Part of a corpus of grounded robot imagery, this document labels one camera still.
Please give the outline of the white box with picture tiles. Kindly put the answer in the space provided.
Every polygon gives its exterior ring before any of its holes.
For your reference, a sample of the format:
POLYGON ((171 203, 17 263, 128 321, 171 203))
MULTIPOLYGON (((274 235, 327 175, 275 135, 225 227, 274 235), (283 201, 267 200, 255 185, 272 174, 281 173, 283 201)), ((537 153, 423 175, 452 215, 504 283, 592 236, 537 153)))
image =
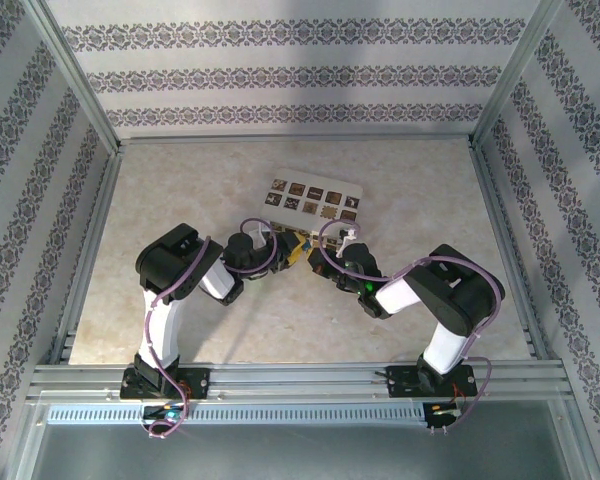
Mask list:
POLYGON ((266 192, 260 217, 276 231, 296 232, 317 248, 326 223, 356 221, 363 193, 354 183, 281 168, 266 192))

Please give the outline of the small circuit board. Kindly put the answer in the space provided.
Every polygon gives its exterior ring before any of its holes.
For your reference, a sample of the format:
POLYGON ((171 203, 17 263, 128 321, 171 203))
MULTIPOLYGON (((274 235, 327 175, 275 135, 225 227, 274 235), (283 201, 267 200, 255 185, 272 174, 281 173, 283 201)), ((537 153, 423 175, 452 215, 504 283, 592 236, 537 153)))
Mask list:
POLYGON ((461 417, 462 411, 454 402, 442 404, 425 403, 424 414, 429 430, 440 429, 446 431, 461 417))
POLYGON ((184 417, 184 409, 178 405, 146 406, 142 414, 142 419, 147 422, 167 421, 176 423, 184 417))

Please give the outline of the grey metal sheet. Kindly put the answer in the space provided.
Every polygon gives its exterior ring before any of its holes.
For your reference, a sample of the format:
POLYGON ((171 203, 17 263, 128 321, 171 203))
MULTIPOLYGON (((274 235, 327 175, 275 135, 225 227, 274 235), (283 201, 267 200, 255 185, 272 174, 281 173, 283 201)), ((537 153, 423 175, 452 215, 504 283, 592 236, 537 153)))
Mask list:
POLYGON ((31 480, 582 480, 549 409, 481 403, 446 435, 397 425, 46 427, 31 480))

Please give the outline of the aluminium frame rail long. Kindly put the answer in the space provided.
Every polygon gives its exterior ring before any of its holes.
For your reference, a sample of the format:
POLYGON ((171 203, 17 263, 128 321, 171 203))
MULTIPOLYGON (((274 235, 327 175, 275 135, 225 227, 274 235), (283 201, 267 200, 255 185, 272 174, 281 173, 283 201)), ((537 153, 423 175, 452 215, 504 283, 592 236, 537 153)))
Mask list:
POLYGON ((124 147, 132 145, 169 144, 218 144, 218 143, 288 143, 288 142, 349 142, 349 141, 442 141, 462 139, 468 141, 469 134, 275 134, 275 135, 212 135, 212 136, 151 136, 123 139, 124 147))

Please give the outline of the aluminium mounting rail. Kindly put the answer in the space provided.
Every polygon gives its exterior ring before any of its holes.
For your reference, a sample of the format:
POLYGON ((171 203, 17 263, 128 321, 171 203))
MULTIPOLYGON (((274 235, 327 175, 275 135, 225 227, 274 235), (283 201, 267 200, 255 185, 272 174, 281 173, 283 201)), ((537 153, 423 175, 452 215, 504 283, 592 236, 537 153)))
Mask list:
MULTIPOLYGON (((486 386, 484 400, 553 400, 573 397, 559 361, 494 361, 491 375, 472 363, 475 383, 486 386)), ((210 370, 209 403, 384 402, 381 363, 223 364, 210 370)), ((119 400, 123 365, 43 365, 34 369, 29 402, 87 403, 119 400)))

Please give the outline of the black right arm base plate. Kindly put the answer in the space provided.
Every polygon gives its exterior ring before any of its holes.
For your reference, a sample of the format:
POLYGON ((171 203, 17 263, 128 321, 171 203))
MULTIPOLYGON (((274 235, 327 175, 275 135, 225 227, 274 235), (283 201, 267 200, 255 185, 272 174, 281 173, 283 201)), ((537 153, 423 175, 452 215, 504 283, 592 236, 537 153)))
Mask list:
POLYGON ((445 375, 427 367, 395 365, 386 367, 384 375, 391 398, 472 397, 478 392, 469 365, 460 364, 445 375))

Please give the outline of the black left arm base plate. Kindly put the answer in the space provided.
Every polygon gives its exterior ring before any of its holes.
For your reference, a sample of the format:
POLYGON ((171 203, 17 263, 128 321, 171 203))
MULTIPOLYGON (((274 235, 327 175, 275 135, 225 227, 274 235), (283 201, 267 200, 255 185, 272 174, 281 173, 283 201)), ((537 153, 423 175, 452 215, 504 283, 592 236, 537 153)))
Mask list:
MULTIPOLYGON (((204 400, 210 382, 208 368, 178 368, 168 371, 179 388, 188 399, 204 400)), ((121 400, 180 400, 181 394, 158 370, 152 371, 152 380, 157 380, 158 385, 151 383, 133 366, 124 371, 120 386, 119 397, 121 400)))

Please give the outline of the aluminium frame side rail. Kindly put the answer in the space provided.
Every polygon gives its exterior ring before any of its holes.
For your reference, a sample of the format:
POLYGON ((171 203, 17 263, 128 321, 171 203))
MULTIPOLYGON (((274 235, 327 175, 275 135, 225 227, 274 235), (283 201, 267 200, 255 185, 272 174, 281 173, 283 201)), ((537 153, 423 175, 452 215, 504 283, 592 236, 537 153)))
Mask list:
POLYGON ((52 349, 49 351, 48 363, 51 365, 63 362, 66 340, 71 332, 77 330, 124 152, 125 146, 122 145, 115 153, 112 153, 107 161, 106 168, 102 172, 102 178, 99 182, 96 196, 94 197, 91 216, 85 232, 73 280, 71 281, 65 307, 62 316, 60 317, 52 349))
POLYGON ((523 269, 516 256, 515 237, 510 235, 507 228, 506 210, 500 206, 497 188, 489 175, 488 165, 482 153, 471 142, 468 142, 468 150, 494 231, 512 302, 515 305, 531 357, 536 360, 555 360, 555 353, 547 348, 532 295, 527 288, 523 269))

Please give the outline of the aluminium frame post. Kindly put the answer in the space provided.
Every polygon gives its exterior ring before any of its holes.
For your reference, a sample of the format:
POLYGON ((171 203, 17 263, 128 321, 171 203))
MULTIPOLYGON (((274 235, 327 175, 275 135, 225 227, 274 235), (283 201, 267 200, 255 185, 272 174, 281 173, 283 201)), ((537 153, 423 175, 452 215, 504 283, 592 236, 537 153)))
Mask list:
POLYGON ((473 132, 469 135, 469 145, 477 150, 484 142, 492 125, 504 108, 509 95, 532 58, 537 45, 549 28, 564 0, 539 0, 537 8, 529 19, 518 44, 508 60, 495 89, 487 100, 473 132))
POLYGON ((73 90, 108 153, 117 154, 121 141, 98 101, 46 0, 21 0, 42 40, 52 53, 68 86, 73 90))

